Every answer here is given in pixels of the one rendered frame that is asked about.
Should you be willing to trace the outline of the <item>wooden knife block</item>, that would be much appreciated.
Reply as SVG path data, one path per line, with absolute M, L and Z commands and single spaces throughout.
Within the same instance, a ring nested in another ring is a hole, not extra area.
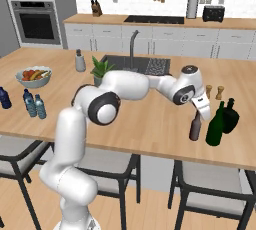
M 97 0 L 91 0 L 91 8 L 94 17 L 99 17 L 102 15 L 102 10 Z

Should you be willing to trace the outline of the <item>squat dark green glass bottle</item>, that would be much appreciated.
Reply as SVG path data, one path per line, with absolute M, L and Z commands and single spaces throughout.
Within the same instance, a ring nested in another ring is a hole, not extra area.
M 239 114 L 233 109 L 235 100 L 230 98 L 227 106 L 223 108 L 223 132 L 230 133 L 237 125 Z

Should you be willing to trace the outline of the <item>steel oven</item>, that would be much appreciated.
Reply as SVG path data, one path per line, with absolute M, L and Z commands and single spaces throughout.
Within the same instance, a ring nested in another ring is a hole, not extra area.
M 61 45 L 54 0 L 10 0 L 23 44 Z

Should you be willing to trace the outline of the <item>dark sink basin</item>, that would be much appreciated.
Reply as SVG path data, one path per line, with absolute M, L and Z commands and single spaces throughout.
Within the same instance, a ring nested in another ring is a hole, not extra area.
M 133 57 L 105 55 L 101 62 L 108 62 L 113 70 L 136 69 L 138 73 L 145 75 L 163 76 L 169 75 L 170 60 L 167 58 Z

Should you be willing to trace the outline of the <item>bowl of fruit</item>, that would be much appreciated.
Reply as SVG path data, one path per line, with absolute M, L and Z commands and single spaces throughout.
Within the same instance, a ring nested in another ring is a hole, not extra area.
M 19 71 L 16 79 L 26 88 L 40 88 L 45 86 L 52 75 L 52 70 L 46 66 L 33 66 Z

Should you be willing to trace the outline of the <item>blue plastic water bottle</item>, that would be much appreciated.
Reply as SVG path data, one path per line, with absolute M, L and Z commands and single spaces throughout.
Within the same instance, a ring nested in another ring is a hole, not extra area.
M 36 111 L 34 99 L 33 99 L 32 94 L 27 89 L 24 90 L 23 100 L 24 100 L 24 103 L 25 103 L 25 106 L 26 106 L 26 109 L 27 109 L 29 115 L 31 117 L 36 117 L 37 111 Z

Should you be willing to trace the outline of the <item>black hob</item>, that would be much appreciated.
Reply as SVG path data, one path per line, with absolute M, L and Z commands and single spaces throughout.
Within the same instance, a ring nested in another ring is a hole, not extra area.
M 129 15 L 124 20 L 124 22 L 127 22 L 127 23 L 157 23 L 157 24 L 184 24 L 184 17 Z

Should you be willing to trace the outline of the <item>grey tap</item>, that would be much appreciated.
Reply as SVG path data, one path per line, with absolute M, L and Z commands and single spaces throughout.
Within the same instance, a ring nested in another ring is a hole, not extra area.
M 133 35 L 130 39 L 130 70 L 133 72 L 137 72 L 138 69 L 134 67 L 133 61 L 134 61 L 134 41 L 136 36 L 139 34 L 138 30 L 135 30 Z

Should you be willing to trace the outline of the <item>green potted plant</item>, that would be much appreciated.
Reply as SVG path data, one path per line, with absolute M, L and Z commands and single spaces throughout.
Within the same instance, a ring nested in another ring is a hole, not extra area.
M 94 68 L 91 71 L 91 74 L 94 75 L 94 85 L 98 87 L 102 82 L 103 76 L 110 71 L 114 65 L 109 65 L 108 61 L 98 61 L 95 57 L 92 57 L 92 62 L 94 64 Z

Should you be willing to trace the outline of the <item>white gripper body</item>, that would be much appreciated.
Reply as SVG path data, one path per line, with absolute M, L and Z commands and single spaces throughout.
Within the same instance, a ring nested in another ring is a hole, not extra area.
M 211 117 L 210 102 L 205 99 L 195 99 L 194 105 L 199 111 L 203 120 L 208 121 Z

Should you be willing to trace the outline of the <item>brown glass bottle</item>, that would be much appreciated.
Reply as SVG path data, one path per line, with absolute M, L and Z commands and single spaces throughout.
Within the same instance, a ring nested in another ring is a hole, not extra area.
M 200 130 L 201 130 L 200 113 L 196 112 L 195 118 L 191 122 L 189 139 L 192 141 L 197 141 L 199 138 Z

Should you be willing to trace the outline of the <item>paper towel roll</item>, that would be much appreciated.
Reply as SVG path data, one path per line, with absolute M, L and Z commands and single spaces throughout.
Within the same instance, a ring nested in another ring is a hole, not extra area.
M 198 4 L 199 4 L 199 0 L 187 1 L 187 10 L 186 10 L 187 19 L 195 19 L 197 17 Z

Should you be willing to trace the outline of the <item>grey soap dispenser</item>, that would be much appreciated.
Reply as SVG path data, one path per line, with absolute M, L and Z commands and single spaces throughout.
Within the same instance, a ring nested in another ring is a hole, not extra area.
M 80 49 L 76 50 L 75 64 L 76 64 L 76 70 L 78 72 L 84 72 L 86 70 L 84 56 L 81 54 Z

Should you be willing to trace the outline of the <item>dark blue plastic bottle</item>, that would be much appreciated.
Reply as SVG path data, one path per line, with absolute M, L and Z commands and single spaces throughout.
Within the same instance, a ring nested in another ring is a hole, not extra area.
M 0 87 L 0 103 L 4 109 L 9 109 L 12 106 L 8 92 Z

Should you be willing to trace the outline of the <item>black stool with grey seat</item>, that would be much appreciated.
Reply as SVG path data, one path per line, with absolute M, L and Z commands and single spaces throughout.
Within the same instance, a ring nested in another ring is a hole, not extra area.
M 41 226 L 24 181 L 31 182 L 30 171 L 36 164 L 45 163 L 41 157 L 50 147 L 51 142 L 0 136 L 0 178 L 18 182 L 36 230 L 41 230 Z
M 184 212 L 238 220 L 237 230 L 246 230 L 256 204 L 256 173 L 245 170 L 250 193 L 243 193 L 239 170 L 222 166 L 174 161 L 168 208 L 174 189 L 180 188 L 180 204 L 174 230 L 180 230 Z
M 121 230 L 127 230 L 125 191 L 130 180 L 136 182 L 136 202 L 141 198 L 141 157 L 137 154 L 96 150 L 89 152 L 77 168 L 98 184 L 98 194 L 120 202 Z

